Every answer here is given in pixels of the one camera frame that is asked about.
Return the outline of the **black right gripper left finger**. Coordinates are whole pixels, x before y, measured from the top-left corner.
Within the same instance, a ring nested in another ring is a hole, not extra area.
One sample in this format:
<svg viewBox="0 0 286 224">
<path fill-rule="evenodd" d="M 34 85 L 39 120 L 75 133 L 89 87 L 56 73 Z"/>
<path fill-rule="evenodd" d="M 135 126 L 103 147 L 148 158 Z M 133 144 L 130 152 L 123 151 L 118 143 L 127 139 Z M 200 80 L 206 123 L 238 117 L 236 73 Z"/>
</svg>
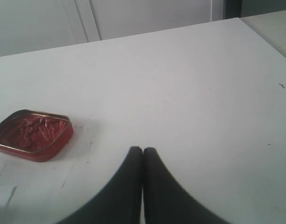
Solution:
<svg viewBox="0 0 286 224">
<path fill-rule="evenodd" d="M 143 151 L 131 147 L 111 180 L 60 224 L 138 224 L 143 186 Z"/>
</svg>

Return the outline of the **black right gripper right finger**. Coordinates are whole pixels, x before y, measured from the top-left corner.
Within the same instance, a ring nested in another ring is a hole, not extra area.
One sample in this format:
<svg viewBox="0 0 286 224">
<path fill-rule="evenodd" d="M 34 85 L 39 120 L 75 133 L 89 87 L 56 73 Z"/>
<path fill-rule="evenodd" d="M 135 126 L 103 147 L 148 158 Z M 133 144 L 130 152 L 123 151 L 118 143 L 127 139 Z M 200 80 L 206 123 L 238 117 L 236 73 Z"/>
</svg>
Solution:
<svg viewBox="0 0 286 224">
<path fill-rule="evenodd" d="M 147 224 L 226 224 L 175 180 L 156 149 L 143 151 L 143 203 Z"/>
</svg>

